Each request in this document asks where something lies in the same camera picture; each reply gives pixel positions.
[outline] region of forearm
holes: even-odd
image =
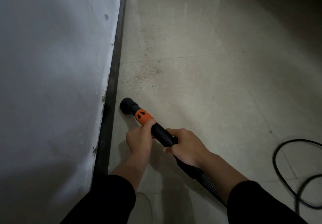
[[[121,163],[111,174],[124,177],[136,191],[140,185],[143,173],[149,163],[149,154],[132,154],[125,162]]]
[[[199,165],[215,185],[225,203],[231,190],[240,182],[248,180],[223,158],[211,152],[202,158]]]

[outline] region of black shirt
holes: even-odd
[[[61,223],[127,223],[134,204],[131,183],[123,177],[107,175]],[[244,181],[233,188],[228,197],[227,215],[229,224],[306,223],[254,181]]]

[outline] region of power cord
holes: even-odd
[[[314,175],[312,177],[309,177],[308,179],[306,179],[300,186],[298,192],[296,193],[289,185],[288,183],[286,182],[286,180],[284,179],[284,177],[282,176],[282,174],[280,173],[279,169],[277,168],[277,165],[276,165],[276,155],[277,153],[280,151],[280,149],[284,146],[284,145],[287,145],[289,143],[293,143],[293,142],[308,142],[308,143],[312,143],[312,144],[315,144],[315,145],[319,145],[322,147],[322,144],[318,143],[318,142],[315,142],[315,141],[311,141],[311,140],[307,140],[307,139],[292,139],[292,140],[289,140],[289,141],[286,141],[282,144],[280,144],[274,151],[273,153],[273,166],[274,166],[274,169],[275,169],[275,172],[276,174],[279,176],[280,180],[284,183],[285,186],[287,186],[287,188],[290,190],[290,192],[294,195],[295,197],[295,212],[296,214],[300,215],[300,202],[302,204],[304,204],[305,206],[311,208],[311,209],[315,209],[315,210],[322,210],[322,205],[321,206],[313,206],[313,205],[310,205],[308,204],[307,202],[305,202],[303,199],[301,199],[301,195],[304,191],[304,188],[314,179],[318,178],[318,177],[322,177],[322,174],[317,174],[317,175]]]

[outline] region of vacuum cleaner handle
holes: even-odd
[[[137,103],[130,98],[125,98],[120,103],[120,109],[125,114],[133,114],[135,119],[143,126],[148,119],[154,119],[147,111],[141,109]],[[158,122],[151,128],[151,134],[164,146],[171,147],[178,144],[178,139],[173,137],[166,129],[164,129]],[[191,178],[199,178],[203,171],[194,166],[187,165],[175,157],[177,165]]]

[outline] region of vacuum cleaner wand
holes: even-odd
[[[120,103],[120,109],[124,114],[132,114],[135,119],[143,126],[148,119],[154,119],[147,111],[141,109],[137,103],[130,98],[125,98]],[[164,146],[171,147],[178,143],[178,139],[171,136],[158,122],[151,128],[152,135]],[[205,189],[207,189],[219,202],[224,206],[223,199],[217,192],[216,188],[207,177],[207,175],[199,168],[187,165],[175,157],[177,165],[191,178],[197,180]]]

